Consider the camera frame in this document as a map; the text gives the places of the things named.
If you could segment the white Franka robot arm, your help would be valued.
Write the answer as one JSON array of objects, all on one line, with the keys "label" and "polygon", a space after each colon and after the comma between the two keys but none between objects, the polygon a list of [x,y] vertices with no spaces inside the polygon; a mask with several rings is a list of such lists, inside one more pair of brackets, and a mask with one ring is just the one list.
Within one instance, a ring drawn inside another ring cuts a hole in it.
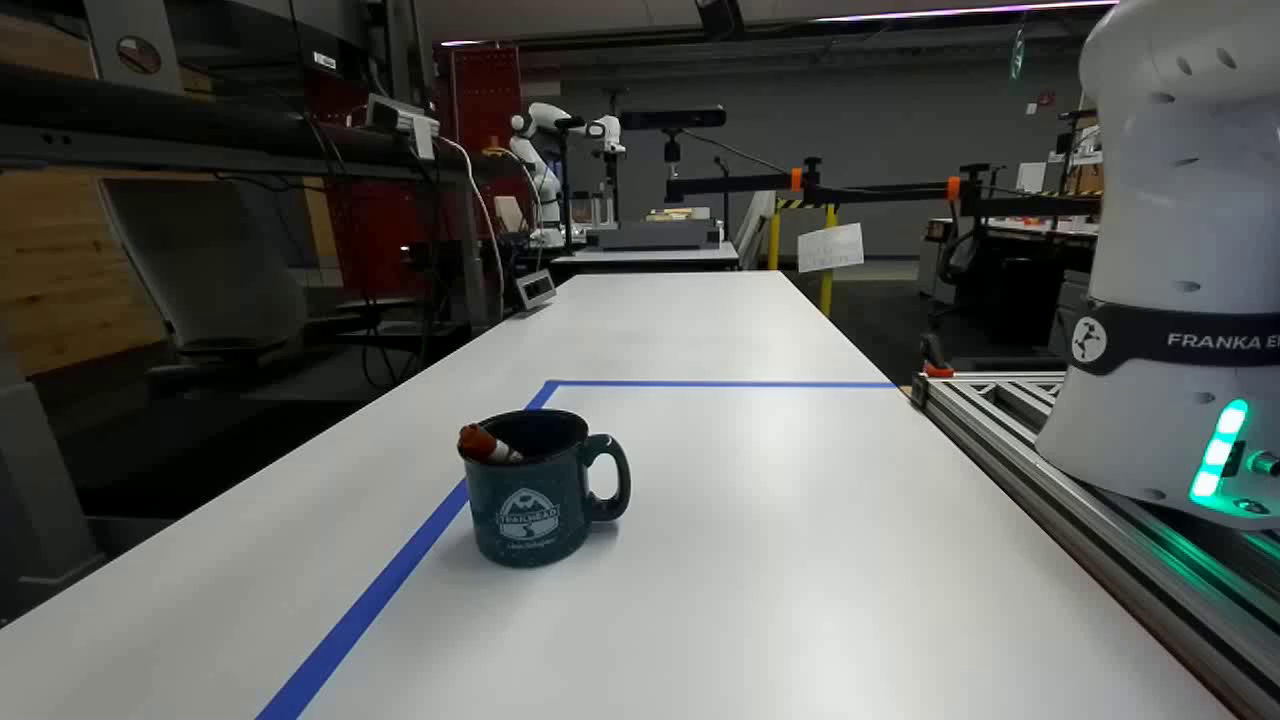
[{"label": "white Franka robot arm", "polygon": [[1280,0],[1120,0],[1083,38],[1103,200],[1035,452],[1114,495],[1280,522]]}]

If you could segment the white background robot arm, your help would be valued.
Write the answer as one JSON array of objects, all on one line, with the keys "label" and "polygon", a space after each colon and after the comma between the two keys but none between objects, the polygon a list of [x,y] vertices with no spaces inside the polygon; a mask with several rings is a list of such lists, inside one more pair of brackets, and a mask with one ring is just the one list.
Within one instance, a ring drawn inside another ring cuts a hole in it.
[{"label": "white background robot arm", "polygon": [[559,105],[533,101],[511,115],[506,156],[520,164],[533,186],[533,232],[534,249],[566,249],[575,228],[562,206],[562,176],[539,156],[534,135],[588,135],[607,161],[625,156],[625,123],[615,115],[579,120]]}]

